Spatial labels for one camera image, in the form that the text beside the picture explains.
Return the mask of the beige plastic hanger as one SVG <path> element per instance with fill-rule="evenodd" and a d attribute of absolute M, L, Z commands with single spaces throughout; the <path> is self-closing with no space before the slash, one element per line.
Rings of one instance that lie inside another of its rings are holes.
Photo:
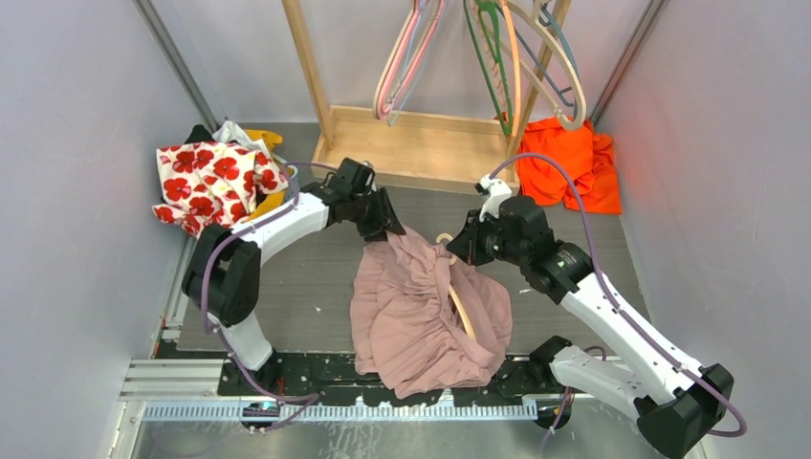
<path fill-rule="evenodd" d="M 445 245 L 446 243 L 450 242 L 451 239 L 452 239 L 452 236 L 449 233 L 443 232 L 443 233 L 440 233 L 440 234 L 438 234 L 436 236 L 435 242 L 437 244 L 439 244 L 439 245 Z M 449 291 L 450 300 L 452 301 L 452 303 L 453 303 L 453 305 L 454 305 L 454 307 L 455 307 L 455 309 L 456 309 L 456 311 L 458 313 L 458 316 L 459 316 L 459 318 L 461 320 L 461 323 L 462 323 L 462 326 L 463 326 L 463 329 L 464 329 L 466 335 L 471 340 L 477 341 L 477 335 L 476 335 L 475 330 L 473 328 L 473 325 L 472 325 L 470 316 L 469 316 L 469 314 L 467 312 L 467 309 L 466 309 L 461 297 L 456 292 L 456 290 L 454 289 L 454 287 L 453 287 L 453 285 L 451 283 L 449 284 L 448 291 Z"/>

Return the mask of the red poppy print garment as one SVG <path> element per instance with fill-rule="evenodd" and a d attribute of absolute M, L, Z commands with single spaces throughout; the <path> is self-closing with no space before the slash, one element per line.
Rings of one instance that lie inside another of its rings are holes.
<path fill-rule="evenodd" d="M 271 154 L 238 143 L 171 145 L 155 156 L 162 201 L 152 212 L 195 239 L 212 224 L 231 228 L 248 221 L 262 199 L 289 185 Z"/>

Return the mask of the pink pleated skirt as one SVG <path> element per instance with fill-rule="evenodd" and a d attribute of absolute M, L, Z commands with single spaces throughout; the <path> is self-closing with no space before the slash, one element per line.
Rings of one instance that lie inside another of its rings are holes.
<path fill-rule="evenodd" d="M 477 341 L 463 329 L 450 283 Z M 363 248 L 349 314 L 356 371 L 378 374 L 399 399 L 488 382 L 513 332 L 507 289 L 413 229 Z"/>

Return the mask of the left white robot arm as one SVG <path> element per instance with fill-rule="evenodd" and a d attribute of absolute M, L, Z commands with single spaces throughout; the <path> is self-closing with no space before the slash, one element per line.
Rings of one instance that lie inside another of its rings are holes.
<path fill-rule="evenodd" d="M 181 283 L 207 326 L 225 337 L 244 366 L 242 383 L 257 395 L 275 389 L 278 368 L 254 309 L 261 267 L 298 240 L 336 223 L 351 222 L 366 242 L 405 234 L 388 192 L 375 184 L 374 169 L 350 158 L 320 182 L 303 186 L 291 203 L 233 228 L 205 227 Z"/>

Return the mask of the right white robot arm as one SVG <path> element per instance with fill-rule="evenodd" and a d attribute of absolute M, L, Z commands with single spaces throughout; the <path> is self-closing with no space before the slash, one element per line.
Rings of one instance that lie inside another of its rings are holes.
<path fill-rule="evenodd" d="M 619 367 L 553 336 L 531 355 L 542 392 L 561 386 L 609 404 L 635 422 L 667 458 L 683 458 L 730 412 L 733 375 L 704 365 L 666 339 L 628 304 L 581 247 L 555 237 L 543 208 L 525 196 L 469 210 L 448 250 L 471 266 L 519 268 L 530 287 L 579 318 L 624 363 Z"/>

